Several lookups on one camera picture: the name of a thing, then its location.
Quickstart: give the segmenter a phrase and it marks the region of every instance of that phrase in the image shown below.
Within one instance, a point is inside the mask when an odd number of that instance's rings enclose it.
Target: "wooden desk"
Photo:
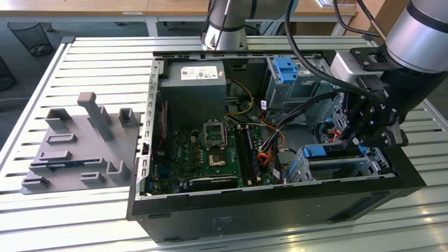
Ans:
[[[149,36],[157,36],[155,22],[202,22],[206,16],[207,0],[147,0],[146,25]],[[339,9],[345,23],[355,16],[354,9]],[[299,0],[290,17],[291,22],[335,23],[331,8],[321,8],[314,0]],[[331,35],[342,35],[343,28],[335,24]]]
[[[0,0],[3,22],[143,22],[147,0]]]

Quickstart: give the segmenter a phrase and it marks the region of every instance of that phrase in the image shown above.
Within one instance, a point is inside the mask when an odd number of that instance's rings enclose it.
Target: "yellow wire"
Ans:
[[[251,96],[249,90],[242,86],[242,84],[238,83],[235,80],[231,80],[231,82],[234,82],[234,83],[243,89],[243,91],[247,93],[247,95],[250,96],[250,105],[249,105],[249,107],[247,107],[246,110],[239,111],[239,112],[227,112],[227,113],[223,113],[225,115],[234,116],[234,115],[245,114],[246,112],[249,112],[250,109],[251,109],[251,107],[253,107],[253,103],[254,103],[254,102],[253,102],[253,96]]]

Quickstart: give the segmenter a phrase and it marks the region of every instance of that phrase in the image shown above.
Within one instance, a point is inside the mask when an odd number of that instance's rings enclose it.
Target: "metal table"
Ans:
[[[354,37],[299,37],[302,49],[366,45]],[[283,37],[249,38],[250,49],[287,49]],[[407,115],[403,151],[427,187],[394,199],[353,222],[155,244],[123,219],[127,187],[21,195],[19,183],[38,149],[49,108],[85,113],[79,92],[93,91],[109,113],[143,112],[151,51],[199,50],[193,37],[77,38],[61,44],[0,152],[1,251],[391,251],[438,250],[448,243],[448,123],[427,101]]]

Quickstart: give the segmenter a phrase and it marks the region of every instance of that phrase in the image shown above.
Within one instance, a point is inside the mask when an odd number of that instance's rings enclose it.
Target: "power supply label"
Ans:
[[[217,68],[210,67],[182,67],[179,70],[181,80],[217,79]]]

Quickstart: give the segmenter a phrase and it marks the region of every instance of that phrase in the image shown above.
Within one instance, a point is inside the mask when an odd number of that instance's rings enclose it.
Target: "floor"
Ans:
[[[174,29],[167,30],[161,23],[158,26],[159,36],[197,36],[201,30],[201,23],[173,23]],[[65,36],[75,37],[137,37],[147,36],[143,23],[54,23],[54,31],[47,33],[54,48]],[[0,23],[0,56],[2,57],[13,76],[15,84],[0,92],[0,148],[6,141],[15,120],[26,105],[26,100],[7,100],[10,98],[27,98],[49,64],[51,54],[33,57],[26,52],[5,23]],[[448,81],[429,96],[429,100],[448,118]]]

